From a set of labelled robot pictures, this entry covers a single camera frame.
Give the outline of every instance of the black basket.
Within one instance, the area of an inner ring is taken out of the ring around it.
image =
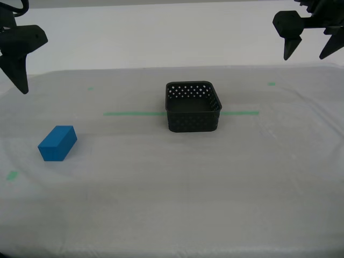
[[[210,82],[171,82],[166,85],[168,127],[172,132],[216,130],[222,109]]]

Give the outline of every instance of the blue block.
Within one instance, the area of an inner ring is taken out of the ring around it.
[[[45,161],[63,161],[76,140],[73,126],[58,125],[38,145],[38,149]]]

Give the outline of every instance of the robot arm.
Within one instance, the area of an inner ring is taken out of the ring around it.
[[[305,28],[325,28],[325,35],[332,35],[320,54],[324,59],[344,46],[344,0],[295,0],[307,6],[312,16],[301,18],[296,11],[280,11],[273,25],[284,38],[284,59],[287,60],[301,42]]]
[[[26,56],[48,42],[48,39],[37,25],[17,26],[15,17],[28,11],[28,0],[21,2],[21,9],[0,3],[0,68],[13,84],[26,94]]]
[[[287,60],[301,42],[305,28],[325,28],[332,35],[320,54],[323,59],[344,46],[344,0],[295,0],[307,6],[312,14],[301,18],[296,11],[280,11],[273,25],[284,38],[284,59]],[[0,3],[0,68],[24,94],[28,93],[26,56],[48,42],[45,32],[37,25],[17,26],[15,17],[28,11],[28,0],[21,0],[23,8]]]

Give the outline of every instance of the green tape mark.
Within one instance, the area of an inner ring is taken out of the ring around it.
[[[232,111],[232,112],[221,112],[225,116],[257,116],[259,111]],[[104,116],[166,116],[166,112],[106,112]]]
[[[166,116],[166,112],[106,112],[104,116]]]
[[[249,115],[249,116],[258,116],[259,111],[232,111],[232,112],[221,112],[220,114],[225,115],[225,116],[244,116],[244,115]]]
[[[9,174],[7,175],[6,180],[7,180],[7,181],[14,181],[14,180],[17,178],[18,174],[19,174],[19,173],[18,173],[17,171],[12,170],[12,171],[9,172]]]

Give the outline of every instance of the white backdrop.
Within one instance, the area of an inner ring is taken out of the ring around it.
[[[335,63],[321,61],[329,36],[305,30],[293,56],[272,20],[281,10],[305,7],[292,0],[31,9],[18,25],[37,24],[49,43],[27,58],[28,74],[56,70]]]

